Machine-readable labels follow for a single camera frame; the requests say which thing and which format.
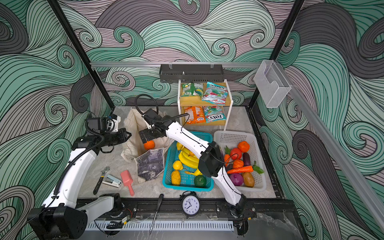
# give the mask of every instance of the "white plastic basket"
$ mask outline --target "white plastic basket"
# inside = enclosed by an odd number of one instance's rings
[[[242,141],[247,141],[249,143],[249,157],[251,160],[251,165],[256,163],[261,169],[264,169],[263,158],[260,153],[259,146],[257,144],[256,137],[250,133],[245,132],[233,132],[233,131],[216,131],[214,134],[214,141],[221,147],[223,153],[225,146],[228,146],[230,149],[237,147],[237,145]],[[265,182],[265,174],[258,174],[253,171],[252,176],[255,180],[255,186],[245,187],[244,184],[242,186],[236,187],[240,191],[249,191],[249,192],[261,192],[266,188]]]

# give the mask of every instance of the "snack bag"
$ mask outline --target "snack bag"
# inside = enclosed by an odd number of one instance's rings
[[[215,105],[225,105],[227,95],[228,90],[226,87],[207,82],[207,89],[205,90],[201,100]]]
[[[202,83],[183,83],[182,97],[187,96],[203,96],[203,84]]]
[[[185,108],[185,113],[189,114],[185,117],[187,121],[187,124],[193,124],[193,123],[199,123],[199,122],[205,122],[204,117],[204,110],[202,107],[187,107]]]
[[[208,106],[203,107],[205,113],[205,119],[207,122],[214,122],[219,120],[226,120],[223,108],[220,106]]]

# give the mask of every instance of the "swirl pattern wallpaper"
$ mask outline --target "swirl pattern wallpaper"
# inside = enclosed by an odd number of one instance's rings
[[[384,200],[384,1],[305,6],[278,57]],[[309,239],[384,239],[353,186],[288,94],[279,108],[257,99],[256,119],[285,196]]]
[[[109,114],[46,0],[0,0],[0,239],[34,239],[39,207],[89,113]]]
[[[309,0],[310,6],[323,0]],[[91,61],[260,62],[269,59],[293,0],[59,0]],[[99,68],[115,105],[140,93],[177,104],[159,68]],[[257,69],[225,69],[235,105],[248,105]],[[152,104],[143,99],[140,104]]]

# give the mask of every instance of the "bunch of bananas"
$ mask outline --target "bunch of bananas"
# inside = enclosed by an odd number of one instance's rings
[[[195,175],[195,176],[199,176],[199,175],[203,175],[198,168],[199,166],[199,159],[197,157],[195,157],[195,154],[192,153],[192,151],[190,151],[189,149],[187,149],[186,147],[184,147],[181,143],[177,143],[176,144],[177,146],[177,149],[180,151],[180,154],[179,154],[179,160],[182,162],[182,164],[188,166],[188,167],[191,167],[191,168],[195,168],[196,171],[194,173],[191,173],[191,172],[188,172],[188,171],[185,171],[185,173],[187,174],[192,174],[192,175]]]

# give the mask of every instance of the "blue plastic basket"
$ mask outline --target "blue plastic basket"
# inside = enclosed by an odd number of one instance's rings
[[[193,135],[207,141],[207,142],[212,142],[213,137],[211,134],[206,133],[206,132],[191,132]],[[195,172],[196,169],[187,167],[185,165],[184,168],[186,170],[181,170],[180,175],[181,175],[181,184],[180,186],[173,186],[171,183],[171,174],[174,171],[173,169],[173,163],[179,159],[179,153],[180,151],[177,150],[176,147],[176,141],[172,143],[172,145],[168,149],[168,154],[167,154],[167,160],[166,160],[166,165],[164,169],[164,176],[163,176],[163,185],[166,188],[172,188],[176,190],[183,190],[183,191],[195,191],[195,192],[209,192],[213,189],[214,187],[214,182],[210,177],[204,176],[204,178],[207,181],[207,184],[205,185],[205,188],[200,188],[200,187],[195,187],[194,180],[195,176],[191,174],[186,174],[184,171],[189,171],[189,172]]]

